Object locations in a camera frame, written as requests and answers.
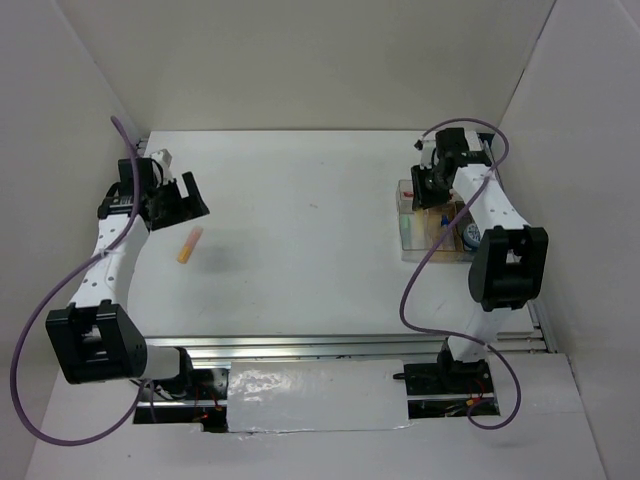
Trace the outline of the green translucent highlighter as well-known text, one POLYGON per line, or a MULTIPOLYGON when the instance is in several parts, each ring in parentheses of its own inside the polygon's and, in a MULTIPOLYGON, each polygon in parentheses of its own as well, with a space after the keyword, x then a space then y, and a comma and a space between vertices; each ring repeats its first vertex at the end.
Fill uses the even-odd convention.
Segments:
POLYGON ((401 215, 399 217, 400 237, 403 248, 409 248, 412 241, 411 217, 401 215))

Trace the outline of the clear blue cap glue bottle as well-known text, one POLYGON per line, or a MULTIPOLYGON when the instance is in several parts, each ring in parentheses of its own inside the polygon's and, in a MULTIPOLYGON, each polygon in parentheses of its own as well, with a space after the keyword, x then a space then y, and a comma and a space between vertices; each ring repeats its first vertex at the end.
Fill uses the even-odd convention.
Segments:
POLYGON ((454 252, 456 250, 455 238, 452 233, 448 232, 449 225, 449 217, 446 214, 442 214, 440 222, 440 234, 442 242, 439 249, 441 251, 454 252))

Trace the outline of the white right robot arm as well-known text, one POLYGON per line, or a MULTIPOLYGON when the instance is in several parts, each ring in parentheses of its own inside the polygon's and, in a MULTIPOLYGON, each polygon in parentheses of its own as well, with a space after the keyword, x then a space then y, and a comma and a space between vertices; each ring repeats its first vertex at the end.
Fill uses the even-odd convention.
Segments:
POLYGON ((436 379, 448 392, 460 391, 471 379, 471 368, 484 361, 506 319, 537 298, 543 280, 549 237, 530 225, 513 207, 498 179, 498 161, 460 119, 432 129, 429 155, 411 169, 412 209, 442 207, 458 195, 463 206, 427 254, 452 236, 470 216, 479 232, 468 272, 468 288, 476 309, 461 333, 446 336, 436 379))

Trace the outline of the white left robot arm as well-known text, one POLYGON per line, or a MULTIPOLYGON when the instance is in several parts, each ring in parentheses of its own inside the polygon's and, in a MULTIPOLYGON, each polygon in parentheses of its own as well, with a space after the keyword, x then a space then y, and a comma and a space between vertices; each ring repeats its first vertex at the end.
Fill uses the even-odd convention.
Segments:
POLYGON ((135 265, 154 231, 208 214, 194 176, 183 174, 180 193, 165 150, 136 162, 118 162, 119 179, 97 209, 97 261, 64 309, 49 312, 45 327, 71 384, 148 379, 176 399, 196 390, 197 374, 182 347, 146 343, 127 312, 135 265))

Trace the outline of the orange pink highlighter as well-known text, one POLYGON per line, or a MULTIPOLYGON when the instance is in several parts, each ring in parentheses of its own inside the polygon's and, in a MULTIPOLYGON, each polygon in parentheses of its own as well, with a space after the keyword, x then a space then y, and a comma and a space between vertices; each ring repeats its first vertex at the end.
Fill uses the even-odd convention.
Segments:
POLYGON ((182 246, 178 256, 177 261, 180 264, 186 264, 191 255, 193 254, 197 243, 199 242, 203 233, 203 228, 200 226, 195 226, 191 232, 189 233, 184 245, 182 246))

